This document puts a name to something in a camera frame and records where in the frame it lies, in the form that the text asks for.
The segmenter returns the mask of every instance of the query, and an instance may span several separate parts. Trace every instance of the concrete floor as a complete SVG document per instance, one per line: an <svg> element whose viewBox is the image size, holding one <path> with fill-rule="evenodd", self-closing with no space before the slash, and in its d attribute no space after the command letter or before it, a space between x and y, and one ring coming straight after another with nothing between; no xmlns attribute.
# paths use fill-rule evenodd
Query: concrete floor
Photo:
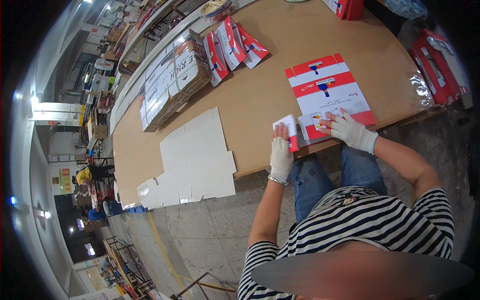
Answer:
<svg viewBox="0 0 480 300"><path fill-rule="evenodd" d="M452 121L453 111L429 119L387 128L380 135L421 153L438 170L449 197L456 226L452 258L459 260L467 242L474 202L466 178L467 129ZM340 147L317 154L334 183L340 180ZM378 159L389 194L410 202L411 188L392 168ZM235 180L236 195L155 209L147 214L109 218L110 231L134 243L157 289L180 292L192 279L210 272L202 281L219 287L237 287L244 264L247 239L258 203L267 183L260 171ZM283 244L295 222L293 189L283 197L278 242ZM234 299L229 292L204 288L210 300ZM188 295L203 299L196 288Z"/></svg>

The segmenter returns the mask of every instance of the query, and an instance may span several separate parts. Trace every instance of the stack of flattened cardboard boxes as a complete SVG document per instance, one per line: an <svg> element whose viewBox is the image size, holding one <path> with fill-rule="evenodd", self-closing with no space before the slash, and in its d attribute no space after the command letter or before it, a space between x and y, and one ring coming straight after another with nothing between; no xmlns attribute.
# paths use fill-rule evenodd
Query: stack of flattened cardboard boxes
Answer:
<svg viewBox="0 0 480 300"><path fill-rule="evenodd" d="M84 184L79 184L75 186L73 190L73 195L77 201L78 206L87 206L92 205L92 198L88 194L88 186Z"/></svg>
<svg viewBox="0 0 480 300"><path fill-rule="evenodd" d="M200 35L190 29L183 32L147 68L139 93L143 131L159 129L193 94L210 82L210 76Z"/></svg>

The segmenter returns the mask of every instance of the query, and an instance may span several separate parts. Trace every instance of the hand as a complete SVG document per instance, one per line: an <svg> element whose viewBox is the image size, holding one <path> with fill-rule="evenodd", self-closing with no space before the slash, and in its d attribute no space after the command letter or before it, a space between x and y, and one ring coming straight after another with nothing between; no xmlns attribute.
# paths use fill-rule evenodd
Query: hand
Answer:
<svg viewBox="0 0 480 300"><path fill-rule="evenodd" d="M373 155L373 147L375 146L378 133L367 130L365 126L353 120L343 108L340 109L340 112L345 119L327 113L326 116L333 121L318 120L320 124L331 128L331 130L320 128L320 132L336 137L352 148L366 151Z"/></svg>
<svg viewBox="0 0 480 300"><path fill-rule="evenodd" d="M287 182L287 177L292 170L293 154L288 150L288 127L281 123L275 126L272 136L272 156L270 175L281 182Z"/></svg>

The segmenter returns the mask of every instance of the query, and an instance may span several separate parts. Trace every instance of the yellow floor line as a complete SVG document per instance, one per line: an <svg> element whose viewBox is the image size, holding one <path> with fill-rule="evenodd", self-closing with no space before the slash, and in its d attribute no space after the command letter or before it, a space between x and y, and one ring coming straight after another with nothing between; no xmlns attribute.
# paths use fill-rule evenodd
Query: yellow floor line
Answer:
<svg viewBox="0 0 480 300"><path fill-rule="evenodd" d="M135 240L136 244L140 246L140 244L137 240L137 235L135 234L135 231L133 230L132 222L130 221L130 217L128 215L127 215L127 220L128 220L128 226L130 227L130 231L132 232L132 235L133 235L133 239ZM138 252L139 252L140 256L145 260L145 255L142 251L142 248L141 247L135 247L135 248L138 249ZM146 263L146 261L145 261L145 267L147 268L147 271L148 271L149 275L153 277L153 280L155 281L155 285L157 283L159 283L159 285L162 287L162 289L165 290L162 283L160 282L160 280L158 280L158 278L156 277L155 272L148 267L148 264Z"/></svg>
<svg viewBox="0 0 480 300"><path fill-rule="evenodd" d="M160 239L160 236L158 235L158 231L156 229L156 226L155 226L155 222L153 221L153 218L152 218L152 213L150 212L147 212L147 215L148 215L148 219L150 220L150 227L152 228L153 230L153 233L155 235L155 239L157 241L157 244L160 248L160 251L162 252L163 254L163 257L165 259L165 262L167 263L170 271L172 272L173 274L173 277L175 277L175 280L178 282L178 284L180 285L180 287L182 289L185 289L185 286L183 285L183 282L182 280L180 279L180 276L177 274L177 271L175 271L175 268L173 267L173 264L172 262L170 261L170 259L168 259L168 255L167 255L167 252L165 251L165 248L163 247L163 244L162 244L162 240Z"/></svg>

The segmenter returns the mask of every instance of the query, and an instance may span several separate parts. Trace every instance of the poster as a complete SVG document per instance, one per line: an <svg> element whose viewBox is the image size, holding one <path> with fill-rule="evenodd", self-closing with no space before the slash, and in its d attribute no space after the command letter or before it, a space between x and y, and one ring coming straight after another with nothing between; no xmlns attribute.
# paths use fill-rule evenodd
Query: poster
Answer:
<svg viewBox="0 0 480 300"><path fill-rule="evenodd" d="M70 182L70 169L59 169L60 171L60 194L71 194L72 183Z"/></svg>

